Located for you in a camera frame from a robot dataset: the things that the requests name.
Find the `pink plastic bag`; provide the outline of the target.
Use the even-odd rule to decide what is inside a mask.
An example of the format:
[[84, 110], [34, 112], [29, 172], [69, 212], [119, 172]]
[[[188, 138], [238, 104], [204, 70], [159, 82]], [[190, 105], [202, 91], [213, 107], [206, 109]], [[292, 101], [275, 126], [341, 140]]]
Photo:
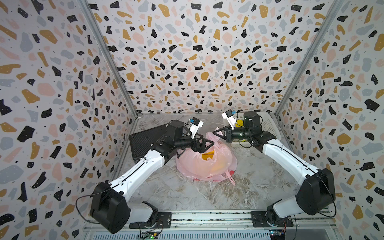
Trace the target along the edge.
[[233, 174], [237, 169], [238, 160], [234, 153], [223, 142], [223, 139], [212, 132], [208, 132], [206, 138], [213, 141], [214, 145], [203, 154], [187, 149], [176, 159], [178, 171], [195, 181], [222, 182], [229, 180], [232, 185], [235, 185]]

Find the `yellow banana bunch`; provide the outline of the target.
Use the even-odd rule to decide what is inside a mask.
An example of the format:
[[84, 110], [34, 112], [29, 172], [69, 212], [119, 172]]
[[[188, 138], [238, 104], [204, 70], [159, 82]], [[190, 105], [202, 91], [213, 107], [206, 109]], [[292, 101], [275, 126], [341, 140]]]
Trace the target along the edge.
[[244, 126], [244, 121], [243, 120], [237, 120], [235, 127], [240, 128]]
[[211, 151], [202, 154], [203, 163], [207, 164], [210, 175], [218, 175], [224, 173], [233, 163], [232, 154], [224, 150]]

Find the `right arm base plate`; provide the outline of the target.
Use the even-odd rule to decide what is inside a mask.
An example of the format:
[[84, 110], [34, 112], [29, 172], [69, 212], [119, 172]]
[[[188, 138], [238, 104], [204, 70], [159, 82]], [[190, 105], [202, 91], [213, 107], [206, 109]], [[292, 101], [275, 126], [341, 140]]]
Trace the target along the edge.
[[273, 211], [252, 211], [251, 221], [254, 228], [267, 227], [293, 227], [294, 223], [291, 217], [280, 218]]

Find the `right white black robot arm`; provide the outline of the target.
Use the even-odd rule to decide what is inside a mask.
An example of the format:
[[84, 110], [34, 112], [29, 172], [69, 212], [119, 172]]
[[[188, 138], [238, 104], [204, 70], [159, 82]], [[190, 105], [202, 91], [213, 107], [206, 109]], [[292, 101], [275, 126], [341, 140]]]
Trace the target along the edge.
[[300, 186], [295, 196], [268, 206], [265, 216], [268, 224], [278, 226], [285, 218], [301, 213], [314, 216], [335, 204], [333, 173], [307, 163], [286, 148], [274, 134], [263, 130], [262, 117], [258, 113], [245, 112], [240, 126], [237, 125], [237, 112], [228, 110], [222, 113], [222, 117], [228, 125], [215, 130], [215, 136], [227, 143], [246, 140], [251, 147], [276, 161]]

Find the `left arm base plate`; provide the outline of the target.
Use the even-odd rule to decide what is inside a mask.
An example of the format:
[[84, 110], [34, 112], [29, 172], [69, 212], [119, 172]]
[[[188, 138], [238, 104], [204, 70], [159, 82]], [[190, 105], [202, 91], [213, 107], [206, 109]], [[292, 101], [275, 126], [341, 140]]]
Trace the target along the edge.
[[144, 223], [131, 223], [129, 229], [169, 229], [171, 227], [172, 212], [154, 212]]

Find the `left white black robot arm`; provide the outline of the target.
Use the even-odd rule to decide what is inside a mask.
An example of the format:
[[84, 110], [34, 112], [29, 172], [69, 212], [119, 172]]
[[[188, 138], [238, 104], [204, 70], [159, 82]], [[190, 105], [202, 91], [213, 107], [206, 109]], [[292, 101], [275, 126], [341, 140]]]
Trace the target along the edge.
[[178, 150], [203, 154], [214, 142], [198, 134], [203, 121], [192, 118], [189, 123], [171, 120], [167, 124], [130, 136], [133, 156], [140, 160], [111, 183], [100, 183], [92, 194], [90, 215], [111, 234], [127, 224], [139, 229], [158, 226], [159, 210], [148, 202], [130, 203], [134, 192]]

